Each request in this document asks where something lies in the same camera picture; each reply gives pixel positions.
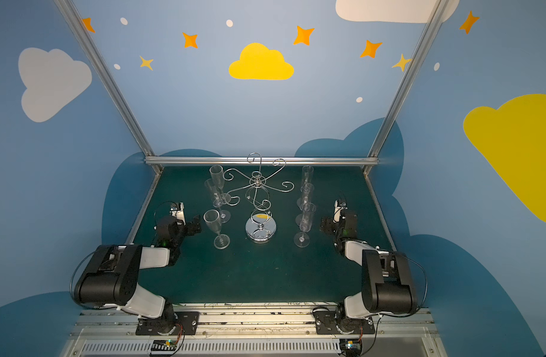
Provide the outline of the clear champagne flute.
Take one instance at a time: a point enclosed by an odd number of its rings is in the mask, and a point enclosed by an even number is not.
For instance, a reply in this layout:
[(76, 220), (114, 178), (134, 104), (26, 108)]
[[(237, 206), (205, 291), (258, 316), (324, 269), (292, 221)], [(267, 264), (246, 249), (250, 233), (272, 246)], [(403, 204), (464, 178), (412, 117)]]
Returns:
[(227, 210), (223, 210), (222, 206), (225, 204), (221, 190), (215, 185), (213, 179), (207, 179), (205, 181), (205, 187), (210, 193), (212, 205), (218, 210), (221, 223), (227, 223), (231, 218), (231, 213)]
[(218, 191), (220, 193), (220, 197), (222, 199), (222, 203), (228, 205), (231, 202), (231, 197), (224, 192), (224, 186), (225, 186), (225, 177), (224, 177), (224, 169), (221, 165), (213, 165), (209, 169), (211, 178), (213, 180), (213, 183), (218, 188)]
[(216, 235), (213, 241), (214, 247), (219, 250), (228, 248), (231, 240), (228, 235), (222, 233), (222, 222), (219, 211), (206, 211), (203, 215), (203, 219), (207, 227)]
[(301, 187), (305, 183), (312, 183), (312, 178), (314, 174), (314, 168), (312, 166), (304, 166), (302, 169), (302, 180), (301, 180)]
[(303, 206), (301, 220), (299, 223), (300, 231), (294, 236), (294, 243), (298, 248), (306, 248), (310, 245), (310, 237), (308, 232), (313, 225), (313, 218), (316, 212), (316, 205), (307, 203)]
[(297, 202), (298, 207), (301, 210), (301, 212), (295, 218), (295, 222), (296, 222), (296, 224), (298, 226), (301, 224), (301, 220), (303, 218), (304, 206), (311, 202), (314, 190), (315, 190), (315, 187), (310, 182), (305, 183), (301, 187), (301, 197), (298, 199), (298, 202)]

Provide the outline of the clear champagne flute front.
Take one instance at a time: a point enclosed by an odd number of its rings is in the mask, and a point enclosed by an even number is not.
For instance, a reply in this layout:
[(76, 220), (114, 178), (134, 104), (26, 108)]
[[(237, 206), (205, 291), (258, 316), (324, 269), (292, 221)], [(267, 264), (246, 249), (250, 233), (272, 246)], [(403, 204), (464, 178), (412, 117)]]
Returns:
[(314, 174), (314, 168), (312, 166), (304, 166), (302, 169), (302, 180), (301, 180), (301, 187), (305, 183), (312, 183), (312, 178)]

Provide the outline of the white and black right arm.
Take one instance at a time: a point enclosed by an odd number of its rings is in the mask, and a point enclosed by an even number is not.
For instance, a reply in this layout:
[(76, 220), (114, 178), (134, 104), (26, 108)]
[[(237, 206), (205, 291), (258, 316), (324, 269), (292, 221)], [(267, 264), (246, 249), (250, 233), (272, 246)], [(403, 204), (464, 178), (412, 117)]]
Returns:
[(358, 215), (344, 199), (334, 202), (332, 217), (324, 217), (320, 229), (333, 236), (337, 253), (361, 267), (361, 290), (346, 297), (335, 311), (341, 333), (363, 330), (375, 315), (407, 318), (419, 312), (427, 295), (417, 295), (410, 259), (359, 239)]

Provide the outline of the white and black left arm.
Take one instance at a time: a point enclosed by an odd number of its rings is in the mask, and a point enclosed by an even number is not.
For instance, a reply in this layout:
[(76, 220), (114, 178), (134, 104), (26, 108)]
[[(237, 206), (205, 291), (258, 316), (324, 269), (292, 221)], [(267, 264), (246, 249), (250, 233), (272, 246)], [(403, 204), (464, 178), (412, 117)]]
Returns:
[(118, 309), (138, 317), (137, 336), (193, 336), (198, 312), (176, 312), (170, 299), (142, 287), (141, 271), (174, 266), (185, 238), (202, 231), (201, 217), (185, 219), (184, 204), (155, 221), (155, 243), (100, 245), (88, 255), (82, 274), (71, 276), (71, 299), (86, 309)]

